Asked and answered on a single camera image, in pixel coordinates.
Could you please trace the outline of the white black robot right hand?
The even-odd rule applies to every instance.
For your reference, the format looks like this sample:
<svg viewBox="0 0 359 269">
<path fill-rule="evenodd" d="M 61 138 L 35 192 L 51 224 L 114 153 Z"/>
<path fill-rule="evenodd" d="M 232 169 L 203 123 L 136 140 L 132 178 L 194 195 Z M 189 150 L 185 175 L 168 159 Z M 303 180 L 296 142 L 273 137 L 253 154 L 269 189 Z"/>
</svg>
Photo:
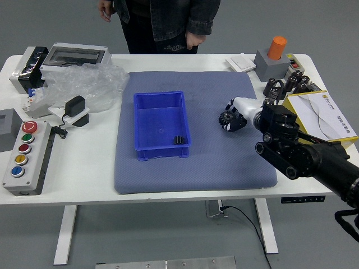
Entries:
<svg viewBox="0 0 359 269">
<path fill-rule="evenodd" d="M 219 123 L 227 132 L 236 132 L 251 123 L 258 129 L 263 106 L 256 99 L 236 97 L 227 104 L 219 117 Z"/>
</svg>

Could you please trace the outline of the person's right hand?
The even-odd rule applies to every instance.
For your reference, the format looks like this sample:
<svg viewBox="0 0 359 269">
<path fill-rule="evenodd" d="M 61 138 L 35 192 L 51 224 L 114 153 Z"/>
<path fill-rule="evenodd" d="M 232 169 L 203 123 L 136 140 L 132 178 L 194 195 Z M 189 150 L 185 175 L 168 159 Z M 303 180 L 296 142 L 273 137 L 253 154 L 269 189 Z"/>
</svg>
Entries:
<svg viewBox="0 0 359 269">
<path fill-rule="evenodd" d="M 110 22 L 112 15 L 116 13 L 116 10 L 114 9 L 113 1 L 109 1 L 109 0 L 99 0 L 98 11 L 100 17 L 106 22 Z"/>
</svg>

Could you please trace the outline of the person's left hand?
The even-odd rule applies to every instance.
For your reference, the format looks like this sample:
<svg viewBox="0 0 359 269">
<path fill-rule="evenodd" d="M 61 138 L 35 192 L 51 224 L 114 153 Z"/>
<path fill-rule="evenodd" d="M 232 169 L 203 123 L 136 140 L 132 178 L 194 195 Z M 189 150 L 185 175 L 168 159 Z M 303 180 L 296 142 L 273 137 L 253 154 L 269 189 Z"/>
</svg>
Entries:
<svg viewBox="0 0 359 269">
<path fill-rule="evenodd" d="M 194 47 L 199 46 L 206 40 L 205 35 L 197 35 L 197 34 L 193 34 L 193 33 L 189 32 L 189 31 L 186 32 L 185 38 L 186 38 L 186 45 L 187 45 L 188 50 L 191 50 Z"/>
</svg>

